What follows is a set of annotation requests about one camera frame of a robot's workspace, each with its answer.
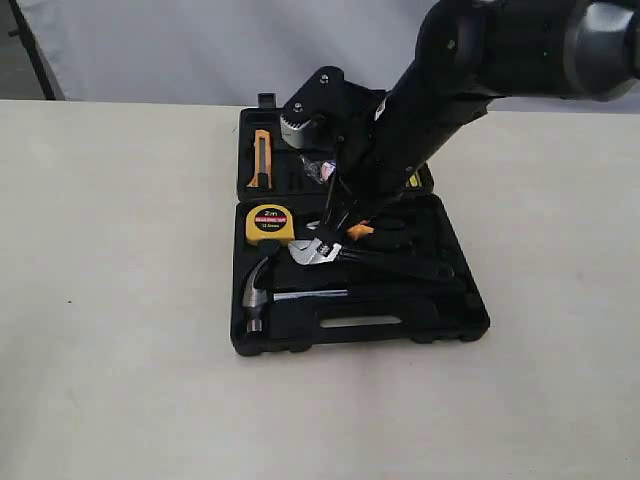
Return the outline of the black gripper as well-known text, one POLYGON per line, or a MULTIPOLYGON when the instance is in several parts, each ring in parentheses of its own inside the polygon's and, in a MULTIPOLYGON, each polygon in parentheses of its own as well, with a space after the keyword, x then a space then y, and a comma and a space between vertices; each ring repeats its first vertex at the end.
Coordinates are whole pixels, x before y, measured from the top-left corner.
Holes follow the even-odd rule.
POLYGON ((410 65, 385 99, 345 132, 318 237, 337 240, 368 221, 459 129, 485 115, 487 106, 488 97, 479 93, 435 92, 426 74, 410 65))

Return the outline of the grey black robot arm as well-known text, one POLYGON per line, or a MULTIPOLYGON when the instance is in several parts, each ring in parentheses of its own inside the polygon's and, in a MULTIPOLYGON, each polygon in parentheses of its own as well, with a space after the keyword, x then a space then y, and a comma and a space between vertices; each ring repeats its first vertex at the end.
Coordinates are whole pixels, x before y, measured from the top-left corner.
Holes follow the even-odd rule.
POLYGON ((635 1, 440 1, 407 70, 345 135, 318 236, 338 241, 394 201, 494 100, 607 102, 638 78, 635 1))

